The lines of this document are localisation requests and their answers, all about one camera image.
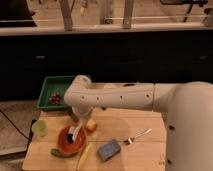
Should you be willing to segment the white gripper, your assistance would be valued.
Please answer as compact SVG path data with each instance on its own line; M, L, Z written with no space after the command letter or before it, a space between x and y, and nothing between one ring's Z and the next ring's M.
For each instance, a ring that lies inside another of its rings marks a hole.
M77 116L78 120L77 120L77 125L81 125L84 126L87 124L87 120L86 118L88 118L90 116L90 113L92 112L92 108L91 107L73 107L72 108L73 114L75 116Z

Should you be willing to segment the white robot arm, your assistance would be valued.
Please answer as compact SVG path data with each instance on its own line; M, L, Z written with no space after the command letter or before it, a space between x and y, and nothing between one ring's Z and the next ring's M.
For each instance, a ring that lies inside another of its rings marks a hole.
M165 113L165 171L213 171L213 83L137 83L100 89L89 77L78 75L64 101L80 115L92 107Z

